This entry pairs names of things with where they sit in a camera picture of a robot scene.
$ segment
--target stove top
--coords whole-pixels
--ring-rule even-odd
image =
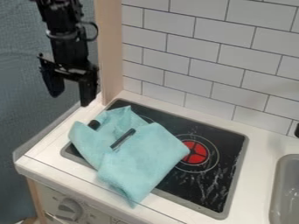
[[[246,138],[129,101],[117,100],[108,110],[128,105],[148,123],[163,125],[191,150],[153,193],[215,219],[225,219],[245,154]],[[73,155],[77,162],[81,158],[73,145],[62,154],[67,158]]]

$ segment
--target folded cloth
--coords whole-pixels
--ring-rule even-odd
[[[135,207],[189,152],[163,126],[152,123],[136,128],[119,148],[107,152],[98,176]]]
[[[97,130],[76,122],[69,138],[98,170],[98,177],[124,195],[134,207],[189,153],[189,149],[158,123],[147,124],[130,107],[100,113]],[[135,129],[116,149],[111,145]]]
[[[111,144],[128,130],[148,124],[130,106],[105,110],[94,120],[101,124],[97,130],[75,122],[68,137],[82,157],[96,170],[99,170],[104,154],[112,151]]]

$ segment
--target white countertop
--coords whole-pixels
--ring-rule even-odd
[[[132,224],[269,224],[276,162],[284,155],[298,154],[299,140],[127,91],[122,91],[117,98],[239,132],[249,138],[233,203],[225,220],[214,220],[154,194],[150,194],[141,206],[131,209],[121,196],[96,178],[96,171],[62,157],[60,151],[68,143],[67,134],[73,122],[88,123],[105,108],[100,96],[87,108],[79,108],[16,161],[17,171]]]

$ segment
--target blue wall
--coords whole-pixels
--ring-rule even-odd
[[[84,1],[85,20],[92,20],[93,1]],[[75,83],[53,99],[38,72],[39,52],[50,52],[45,24],[35,3],[0,1],[0,223],[34,215],[24,178],[13,167],[11,153],[79,100]],[[90,45],[96,61],[96,44]]]

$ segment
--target white subway tile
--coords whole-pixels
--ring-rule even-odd
[[[166,52],[144,49],[144,65],[158,67],[172,72],[187,74],[189,59]]]
[[[140,95],[142,93],[142,82],[123,76],[123,88]]]
[[[292,27],[292,31],[293,32],[299,32],[299,11],[296,14],[294,24],[293,24],[293,27]]]
[[[259,94],[238,87],[229,87],[214,83],[212,98],[251,109],[263,110],[268,97],[266,94]]]
[[[295,13],[295,7],[231,0],[227,21],[288,31]]]
[[[167,11],[169,0],[122,0],[122,3],[154,10]]]
[[[288,133],[289,125],[291,124],[290,119],[241,107],[236,108],[233,120],[283,135]]]
[[[219,52],[219,44],[196,40],[194,38],[169,35],[167,51],[169,53],[215,62]]]
[[[122,45],[122,58],[141,63],[143,57],[143,49],[134,45]]]
[[[229,45],[221,46],[219,63],[275,74],[281,56]]]
[[[205,62],[202,60],[191,60],[190,76],[203,78],[205,80],[239,87],[243,73],[243,69],[231,66],[221,66],[219,64]]]
[[[184,92],[150,84],[148,82],[143,83],[143,95],[165,102],[171,102],[179,106],[184,105]]]
[[[299,81],[246,71],[243,88],[299,101]]]
[[[143,9],[122,6],[122,23],[124,25],[143,26]]]
[[[144,28],[188,37],[193,34],[194,23],[194,17],[156,10],[146,10],[144,16]]]
[[[292,125],[291,125],[291,127],[290,127],[290,129],[289,129],[288,136],[297,138],[297,137],[295,136],[295,130],[296,130],[296,128],[297,128],[297,124],[298,124],[298,123],[299,123],[298,121],[293,121],[293,122],[292,122]]]
[[[264,2],[299,6],[298,0],[265,0]]]
[[[212,116],[219,116],[231,120],[234,105],[222,101],[215,101],[194,94],[187,94],[185,106],[188,109],[195,109]]]
[[[227,0],[171,0],[170,11],[223,20],[226,7]]]
[[[211,19],[197,18],[195,38],[206,39],[234,46],[250,47],[254,27]]]
[[[166,34],[124,25],[122,42],[163,51],[166,47]]]
[[[123,74],[142,81],[163,84],[163,70],[123,61]]]
[[[299,120],[299,102],[270,96],[266,112]]]
[[[258,28],[253,48],[299,57],[299,34]]]
[[[195,95],[209,96],[212,89],[212,82],[200,80],[178,73],[165,73],[164,85],[169,88],[175,88]]]
[[[299,80],[299,59],[283,56],[278,75]]]

